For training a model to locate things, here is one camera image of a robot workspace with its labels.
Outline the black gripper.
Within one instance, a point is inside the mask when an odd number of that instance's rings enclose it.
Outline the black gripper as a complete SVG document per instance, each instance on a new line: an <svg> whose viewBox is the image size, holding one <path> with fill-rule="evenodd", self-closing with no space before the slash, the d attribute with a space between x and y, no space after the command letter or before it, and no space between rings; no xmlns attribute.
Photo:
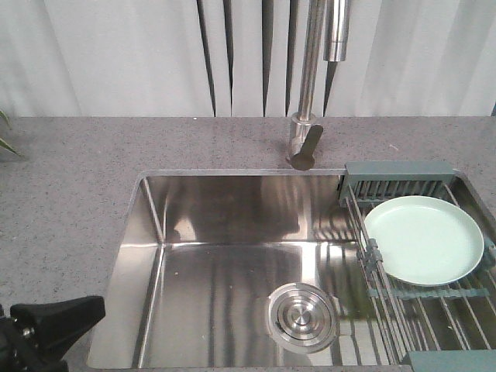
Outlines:
<svg viewBox="0 0 496 372"><path fill-rule="evenodd" d="M99 295L13 305L1 314L1 370L67 371L64 354L104 317Z"/></svg>

